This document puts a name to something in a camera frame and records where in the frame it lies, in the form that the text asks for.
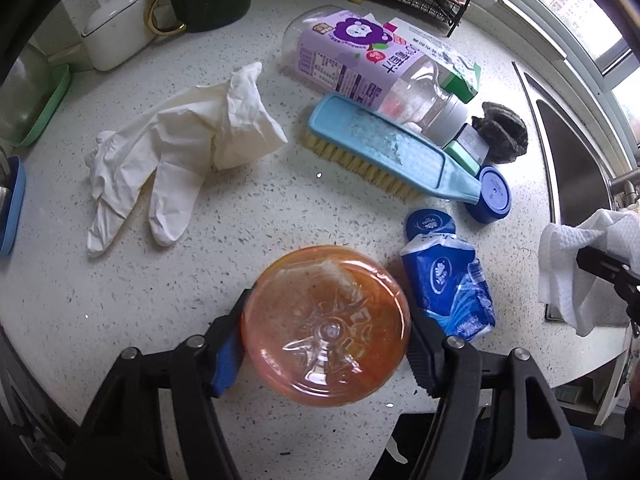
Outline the white paper towel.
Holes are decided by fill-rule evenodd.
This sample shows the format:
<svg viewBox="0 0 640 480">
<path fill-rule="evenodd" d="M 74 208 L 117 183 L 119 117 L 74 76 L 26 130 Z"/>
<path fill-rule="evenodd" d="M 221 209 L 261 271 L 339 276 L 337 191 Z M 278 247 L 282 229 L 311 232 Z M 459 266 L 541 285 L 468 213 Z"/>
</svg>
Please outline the white paper towel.
<svg viewBox="0 0 640 480">
<path fill-rule="evenodd" d="M 555 307 L 578 336 L 588 336 L 605 312 L 622 313 L 626 302 L 614 286 L 582 270 L 577 254 L 593 247 L 639 272 L 639 215 L 599 209 L 579 226 L 550 223 L 538 247 L 539 300 Z"/>
</svg>

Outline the blue tissue packet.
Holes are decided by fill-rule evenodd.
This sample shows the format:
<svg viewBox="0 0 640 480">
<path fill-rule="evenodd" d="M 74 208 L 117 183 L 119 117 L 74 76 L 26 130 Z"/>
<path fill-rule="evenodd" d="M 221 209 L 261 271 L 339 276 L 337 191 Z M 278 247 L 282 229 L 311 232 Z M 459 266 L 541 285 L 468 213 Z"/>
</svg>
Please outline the blue tissue packet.
<svg viewBox="0 0 640 480">
<path fill-rule="evenodd" d="M 454 219 L 437 209 L 417 209 L 408 215 L 405 231 L 400 258 L 421 312 L 448 336 L 471 341 L 491 332 L 497 320 L 488 283 Z"/>
</svg>

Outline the orange plastic bottle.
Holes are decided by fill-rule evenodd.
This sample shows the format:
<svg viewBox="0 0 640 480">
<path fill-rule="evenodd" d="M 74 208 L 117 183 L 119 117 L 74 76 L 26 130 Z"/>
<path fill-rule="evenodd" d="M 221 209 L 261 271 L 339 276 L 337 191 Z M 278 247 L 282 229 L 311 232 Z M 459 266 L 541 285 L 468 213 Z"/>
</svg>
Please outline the orange plastic bottle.
<svg viewBox="0 0 640 480">
<path fill-rule="evenodd" d="M 385 268 L 346 247 L 314 246 L 260 274 L 241 333 L 272 390 L 335 408 L 370 396 L 393 376 L 410 327 L 406 295 Z"/>
</svg>

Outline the blue round lid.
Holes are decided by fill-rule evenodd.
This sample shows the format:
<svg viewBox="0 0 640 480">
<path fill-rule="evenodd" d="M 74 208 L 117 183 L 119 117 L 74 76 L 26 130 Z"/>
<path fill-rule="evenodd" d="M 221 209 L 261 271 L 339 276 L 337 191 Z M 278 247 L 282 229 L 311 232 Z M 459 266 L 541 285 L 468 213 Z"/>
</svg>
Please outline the blue round lid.
<svg viewBox="0 0 640 480">
<path fill-rule="evenodd" d="M 493 166 L 484 166 L 477 180 L 480 181 L 480 199 L 475 205 L 465 204 L 471 217 L 481 224 L 506 218 L 511 211 L 512 195 L 500 171 Z"/>
</svg>

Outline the black green small box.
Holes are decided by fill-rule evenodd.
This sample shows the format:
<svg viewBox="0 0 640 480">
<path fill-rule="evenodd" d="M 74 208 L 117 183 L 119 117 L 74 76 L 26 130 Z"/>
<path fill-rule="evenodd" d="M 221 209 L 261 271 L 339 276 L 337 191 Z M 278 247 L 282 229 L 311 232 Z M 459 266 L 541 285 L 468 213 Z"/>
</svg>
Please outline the black green small box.
<svg viewBox="0 0 640 480">
<path fill-rule="evenodd" d="M 476 177 L 484 165 L 489 146 L 471 125 L 464 124 L 444 147 L 444 151 L 469 174 Z"/>
</svg>

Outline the white latex glove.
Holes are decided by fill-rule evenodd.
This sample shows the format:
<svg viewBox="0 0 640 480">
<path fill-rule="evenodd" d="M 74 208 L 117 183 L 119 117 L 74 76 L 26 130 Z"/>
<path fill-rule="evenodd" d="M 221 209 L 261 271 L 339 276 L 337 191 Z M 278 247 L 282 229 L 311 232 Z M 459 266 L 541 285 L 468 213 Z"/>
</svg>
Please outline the white latex glove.
<svg viewBox="0 0 640 480">
<path fill-rule="evenodd" d="M 152 183 L 152 237 L 169 247 L 183 236 L 209 170 L 231 169 L 269 155 L 288 139 L 262 104 L 262 63 L 214 86 L 186 88 L 128 122 L 105 130 L 86 157 L 96 215 L 87 252 L 102 256 Z"/>
</svg>

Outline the stainless steel sink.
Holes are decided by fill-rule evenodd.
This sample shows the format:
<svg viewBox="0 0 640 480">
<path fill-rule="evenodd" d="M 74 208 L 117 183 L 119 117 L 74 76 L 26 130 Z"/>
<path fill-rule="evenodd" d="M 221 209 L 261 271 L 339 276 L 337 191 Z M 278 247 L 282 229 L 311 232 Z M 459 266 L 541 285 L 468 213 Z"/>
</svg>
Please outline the stainless steel sink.
<svg viewBox="0 0 640 480">
<path fill-rule="evenodd" d="M 550 94 L 526 73 L 519 72 L 518 78 L 532 109 L 544 155 L 551 223 L 579 226 L 599 209 L 631 211 L 617 208 L 614 196 L 623 192 L 625 184 L 639 182 L 638 171 L 612 179 L 596 149 Z M 622 313 L 600 314 L 597 320 L 597 326 L 627 325 L 631 322 L 626 308 Z"/>
</svg>

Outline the blue scrub brush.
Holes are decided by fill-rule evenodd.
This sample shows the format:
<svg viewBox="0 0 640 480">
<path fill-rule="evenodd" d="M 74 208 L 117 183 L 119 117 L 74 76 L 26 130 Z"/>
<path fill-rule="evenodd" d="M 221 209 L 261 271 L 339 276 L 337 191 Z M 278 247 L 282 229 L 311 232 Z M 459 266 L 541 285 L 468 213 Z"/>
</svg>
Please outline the blue scrub brush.
<svg viewBox="0 0 640 480">
<path fill-rule="evenodd" d="M 336 93 L 310 113 L 303 144 L 401 200 L 480 200 L 480 181 L 431 141 Z"/>
</svg>

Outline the dark scouring pad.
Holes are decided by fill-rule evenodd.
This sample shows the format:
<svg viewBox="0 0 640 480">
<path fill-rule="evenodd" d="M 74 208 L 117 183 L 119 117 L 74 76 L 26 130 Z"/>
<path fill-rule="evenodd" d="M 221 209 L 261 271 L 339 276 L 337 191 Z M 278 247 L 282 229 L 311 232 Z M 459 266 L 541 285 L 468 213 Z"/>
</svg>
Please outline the dark scouring pad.
<svg viewBox="0 0 640 480">
<path fill-rule="evenodd" d="M 487 159 L 510 164 L 528 151 L 528 131 L 523 119 L 509 107 L 483 102 L 483 117 L 472 117 L 472 127 L 488 145 Z"/>
</svg>

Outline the white green medicine box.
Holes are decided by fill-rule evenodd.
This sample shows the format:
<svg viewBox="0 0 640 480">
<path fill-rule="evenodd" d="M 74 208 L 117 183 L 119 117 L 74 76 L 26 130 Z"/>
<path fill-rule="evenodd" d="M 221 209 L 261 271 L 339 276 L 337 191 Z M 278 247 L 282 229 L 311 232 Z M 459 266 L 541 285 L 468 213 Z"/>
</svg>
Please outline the white green medicine box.
<svg viewBox="0 0 640 480">
<path fill-rule="evenodd" d="M 438 83 L 442 90 L 454 94 L 464 104 L 469 104 L 477 96 L 482 73 L 480 64 L 466 58 L 444 40 L 401 18 L 392 18 L 383 27 L 405 39 L 438 66 Z"/>
</svg>

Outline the purple label plastic bottle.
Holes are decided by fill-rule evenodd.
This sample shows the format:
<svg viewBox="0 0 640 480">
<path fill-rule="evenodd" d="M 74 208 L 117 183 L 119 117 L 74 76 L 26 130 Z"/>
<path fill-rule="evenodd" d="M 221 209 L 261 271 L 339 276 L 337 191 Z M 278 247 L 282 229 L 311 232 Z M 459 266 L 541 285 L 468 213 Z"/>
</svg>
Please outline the purple label plastic bottle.
<svg viewBox="0 0 640 480">
<path fill-rule="evenodd" d="M 291 70 L 426 136 L 443 148 L 468 122 L 468 109 L 444 88 L 446 70 L 408 32 L 338 6 L 299 15 L 282 39 Z"/>
</svg>

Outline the green coaster tray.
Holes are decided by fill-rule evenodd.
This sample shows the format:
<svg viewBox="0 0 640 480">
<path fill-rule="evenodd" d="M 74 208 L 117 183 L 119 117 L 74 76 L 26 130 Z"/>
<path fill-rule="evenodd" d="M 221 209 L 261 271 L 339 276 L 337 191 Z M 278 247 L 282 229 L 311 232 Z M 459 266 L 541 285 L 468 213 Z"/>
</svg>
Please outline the green coaster tray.
<svg viewBox="0 0 640 480">
<path fill-rule="evenodd" d="M 49 122 L 60 106 L 62 99 L 64 99 L 68 88 L 70 88 L 70 82 L 72 81 L 72 71 L 70 70 L 70 66 L 68 64 L 56 66 L 53 69 L 53 77 L 56 82 L 54 91 L 32 125 L 32 128 L 29 129 L 29 132 L 26 133 L 26 136 L 24 136 L 20 142 L 15 144 L 16 148 L 28 148 L 31 146 L 40 138 L 44 129 L 49 125 Z"/>
</svg>

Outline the glass carafe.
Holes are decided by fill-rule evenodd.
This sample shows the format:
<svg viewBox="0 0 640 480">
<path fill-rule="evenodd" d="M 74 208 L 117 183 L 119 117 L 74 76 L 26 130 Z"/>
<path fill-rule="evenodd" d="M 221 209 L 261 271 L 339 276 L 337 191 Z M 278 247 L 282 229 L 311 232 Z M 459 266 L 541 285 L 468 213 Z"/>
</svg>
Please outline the glass carafe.
<svg viewBox="0 0 640 480">
<path fill-rule="evenodd" d="M 32 44 L 26 44 L 1 86 L 1 139 L 20 144 L 55 87 L 47 58 Z"/>
</svg>

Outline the white ceramic sugar jar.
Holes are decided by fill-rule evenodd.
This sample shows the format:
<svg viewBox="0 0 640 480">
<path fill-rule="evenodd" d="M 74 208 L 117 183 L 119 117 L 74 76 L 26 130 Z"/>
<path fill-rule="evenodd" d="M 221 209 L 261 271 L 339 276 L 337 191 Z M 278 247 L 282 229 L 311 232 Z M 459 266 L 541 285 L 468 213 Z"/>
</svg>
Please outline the white ceramic sugar jar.
<svg viewBox="0 0 640 480">
<path fill-rule="evenodd" d="M 144 21 L 146 0 L 96 0 L 99 7 L 82 30 L 95 70 L 108 72 L 132 58 L 155 37 Z"/>
</svg>

